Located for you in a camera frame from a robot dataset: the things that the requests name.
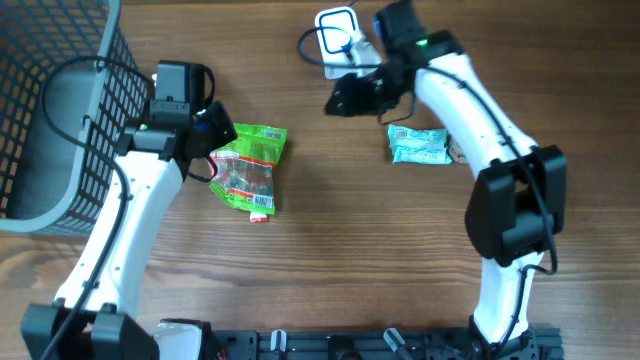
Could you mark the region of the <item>green clear snack bag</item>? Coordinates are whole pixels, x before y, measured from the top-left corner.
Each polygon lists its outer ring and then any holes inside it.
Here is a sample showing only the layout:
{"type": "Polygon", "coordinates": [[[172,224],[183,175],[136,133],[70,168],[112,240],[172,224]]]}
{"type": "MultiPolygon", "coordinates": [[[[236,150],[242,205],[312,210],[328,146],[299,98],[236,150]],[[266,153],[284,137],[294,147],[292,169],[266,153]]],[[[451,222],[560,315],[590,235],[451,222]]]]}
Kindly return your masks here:
{"type": "Polygon", "coordinates": [[[273,215],[276,212],[273,172],[288,130],[240,123],[235,130],[236,140],[210,154],[217,169],[209,188],[232,208],[273,215]]]}

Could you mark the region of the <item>light teal tissue packet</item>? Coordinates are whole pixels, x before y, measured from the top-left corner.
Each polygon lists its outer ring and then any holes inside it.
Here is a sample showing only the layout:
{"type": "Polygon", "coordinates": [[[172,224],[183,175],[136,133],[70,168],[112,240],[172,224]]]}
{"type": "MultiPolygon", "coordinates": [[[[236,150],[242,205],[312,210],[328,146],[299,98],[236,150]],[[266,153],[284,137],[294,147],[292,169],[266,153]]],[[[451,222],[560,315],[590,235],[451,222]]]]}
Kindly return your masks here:
{"type": "Polygon", "coordinates": [[[446,129],[415,130],[389,125],[387,129],[393,163],[448,165],[446,129]]]}

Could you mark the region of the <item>green-lid seasoning jar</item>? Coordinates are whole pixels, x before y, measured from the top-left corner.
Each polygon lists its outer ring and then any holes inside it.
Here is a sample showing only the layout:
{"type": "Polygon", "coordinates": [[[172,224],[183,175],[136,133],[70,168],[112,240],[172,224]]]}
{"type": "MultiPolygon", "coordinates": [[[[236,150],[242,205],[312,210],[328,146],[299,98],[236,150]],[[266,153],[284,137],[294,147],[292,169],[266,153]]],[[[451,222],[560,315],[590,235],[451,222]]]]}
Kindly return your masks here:
{"type": "Polygon", "coordinates": [[[460,164],[466,164],[467,159],[460,145],[456,142],[452,135],[448,136],[447,153],[452,161],[460,164]]]}

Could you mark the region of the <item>red stick sachet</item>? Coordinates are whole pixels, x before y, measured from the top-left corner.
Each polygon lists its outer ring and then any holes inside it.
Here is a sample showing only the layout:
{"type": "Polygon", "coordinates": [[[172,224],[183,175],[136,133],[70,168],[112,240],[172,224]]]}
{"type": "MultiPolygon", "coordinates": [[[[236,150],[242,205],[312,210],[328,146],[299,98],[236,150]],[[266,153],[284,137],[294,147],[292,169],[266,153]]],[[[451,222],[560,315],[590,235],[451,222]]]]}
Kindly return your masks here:
{"type": "Polygon", "coordinates": [[[266,223],[269,221],[269,217],[267,214],[259,212],[251,212],[249,215],[249,219],[251,223],[266,223]]]}

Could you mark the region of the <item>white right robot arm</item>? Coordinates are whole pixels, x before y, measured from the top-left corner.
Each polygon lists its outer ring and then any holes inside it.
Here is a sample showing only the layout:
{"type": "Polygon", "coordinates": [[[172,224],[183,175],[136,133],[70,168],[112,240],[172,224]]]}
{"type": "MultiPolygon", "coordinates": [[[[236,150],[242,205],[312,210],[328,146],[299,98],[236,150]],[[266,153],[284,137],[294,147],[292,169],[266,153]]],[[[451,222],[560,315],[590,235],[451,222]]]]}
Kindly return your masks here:
{"type": "Polygon", "coordinates": [[[522,346],[533,276],[564,225],[567,161],[521,131],[476,75],[461,42],[430,31],[409,1],[375,14],[385,59],[368,59],[350,8],[318,14],[323,66],[335,87],[329,115],[382,117],[401,97],[429,108],[459,144],[474,177],[465,227],[482,259],[479,302],[471,328],[487,352],[522,346]]]}

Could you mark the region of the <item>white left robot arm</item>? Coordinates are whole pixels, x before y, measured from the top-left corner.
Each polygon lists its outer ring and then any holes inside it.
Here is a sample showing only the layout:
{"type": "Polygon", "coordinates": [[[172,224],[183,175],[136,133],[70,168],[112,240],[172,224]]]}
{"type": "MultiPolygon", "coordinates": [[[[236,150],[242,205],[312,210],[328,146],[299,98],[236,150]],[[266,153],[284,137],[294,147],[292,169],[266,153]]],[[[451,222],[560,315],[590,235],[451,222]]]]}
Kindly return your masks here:
{"type": "Polygon", "coordinates": [[[169,205],[195,159],[236,140],[215,100],[212,70],[161,61],[153,98],[126,123],[104,204],[77,265],[50,305],[30,305],[21,335],[34,359],[213,359],[211,326],[163,320],[146,330],[135,319],[141,283],[169,205]]]}

